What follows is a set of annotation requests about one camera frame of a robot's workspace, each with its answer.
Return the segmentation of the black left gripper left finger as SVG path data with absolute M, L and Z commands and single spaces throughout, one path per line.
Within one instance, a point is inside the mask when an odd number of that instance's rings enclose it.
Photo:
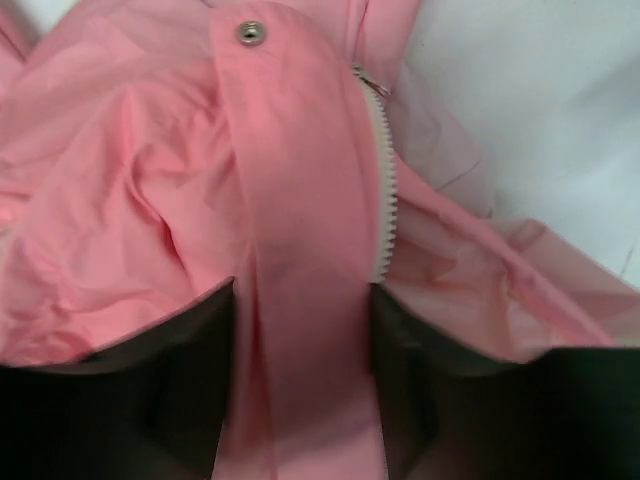
M 1 370 L 5 479 L 207 479 L 230 390 L 234 293 L 78 363 Z

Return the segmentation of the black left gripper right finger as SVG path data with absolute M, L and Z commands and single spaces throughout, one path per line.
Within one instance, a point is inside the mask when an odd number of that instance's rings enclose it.
M 478 354 L 370 294 L 371 355 L 391 479 L 635 479 L 639 352 Z

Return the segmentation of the pink zip-up jacket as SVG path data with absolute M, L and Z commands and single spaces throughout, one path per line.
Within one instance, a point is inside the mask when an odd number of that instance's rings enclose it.
M 525 364 L 635 348 L 639 293 L 545 225 L 409 69 L 415 1 L 81 1 L 1 102 L 1 370 L 72 364 L 225 285 L 207 479 L 391 479 L 370 294 Z

